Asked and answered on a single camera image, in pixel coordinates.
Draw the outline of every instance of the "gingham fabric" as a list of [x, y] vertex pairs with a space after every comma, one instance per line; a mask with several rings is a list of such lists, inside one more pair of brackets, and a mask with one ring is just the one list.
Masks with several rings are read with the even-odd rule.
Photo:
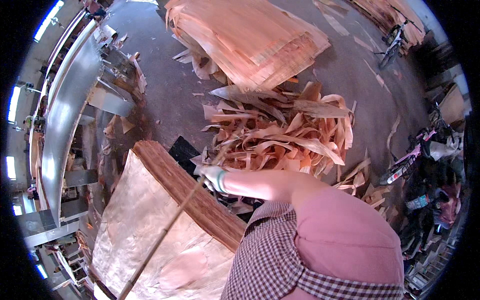
[[294, 244], [297, 216], [289, 204], [267, 201], [250, 219], [222, 297], [281, 299], [295, 287], [320, 299], [402, 299], [403, 286], [343, 280], [306, 268]]

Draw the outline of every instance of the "wooden stick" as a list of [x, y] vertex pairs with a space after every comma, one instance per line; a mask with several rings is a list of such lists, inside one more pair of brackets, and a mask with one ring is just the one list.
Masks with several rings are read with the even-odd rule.
[[[229, 146], [226, 146], [226, 147], [223, 147], [222, 150], [218, 153], [218, 155], [215, 157], [214, 161], [212, 162], [212, 166], [215, 166], [217, 165], [220, 160], [225, 156], [225, 154], [227, 153], [227, 151], [230, 149], [230, 145]], [[183, 212], [183, 209], [187, 206], [187, 204], [189, 203], [190, 199], [193, 198], [193, 194], [197, 191], [197, 189], [201, 188], [203, 186], [205, 182], [205, 176], [202, 175], [200, 177], [200, 181], [197, 182], [197, 184], [193, 187], [193, 189], [190, 191], [190, 193], [188, 194], [187, 198], [185, 199], [185, 201], [182, 202], [182, 204], [180, 205], [180, 207], [178, 208], [178, 210], [175, 212], [173, 218], [167, 223], [167, 225], [162, 229], [162, 231], [160, 232], [160, 235], [158, 236], [158, 238], [156, 239], [154, 245], [152, 246], [152, 248], [148, 251], [148, 254], [144, 260], [144, 262], [140, 265], [140, 267], [135, 271], [135, 273], [132, 275], [132, 277], [130, 278], [129, 281], [127, 281], [127, 284], [125, 285], [125, 287], [123, 288], [123, 290], [121, 291], [120, 293], [120, 296], [117, 298], [118, 300], [125, 300], [125, 298], [127, 297], [127, 295], [130, 293], [130, 291], [132, 290], [133, 286], [135, 285], [135, 283], [137, 282], [138, 278], [140, 277], [140, 275], [142, 274], [142, 272], [144, 271], [145, 267], [147, 266], [148, 262], [150, 261], [150, 259], [152, 258], [153, 254], [155, 253], [155, 251], [158, 249], [158, 247], [160, 246], [161, 242], [163, 241], [163, 239], [165, 238], [165, 236], [167, 235], [167, 233], [170, 231], [170, 229], [172, 228], [173, 224], [175, 224], [175, 222], [177, 221], [177, 219], [179, 218], [179, 216], [181, 215], [181, 213]]]

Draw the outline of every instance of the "hand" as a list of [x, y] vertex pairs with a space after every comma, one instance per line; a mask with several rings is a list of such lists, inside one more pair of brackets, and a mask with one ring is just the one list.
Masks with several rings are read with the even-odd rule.
[[211, 191], [216, 190], [217, 192], [228, 194], [223, 185], [223, 179], [227, 171], [223, 170], [221, 167], [198, 167], [195, 173], [197, 175], [205, 176], [205, 185]]

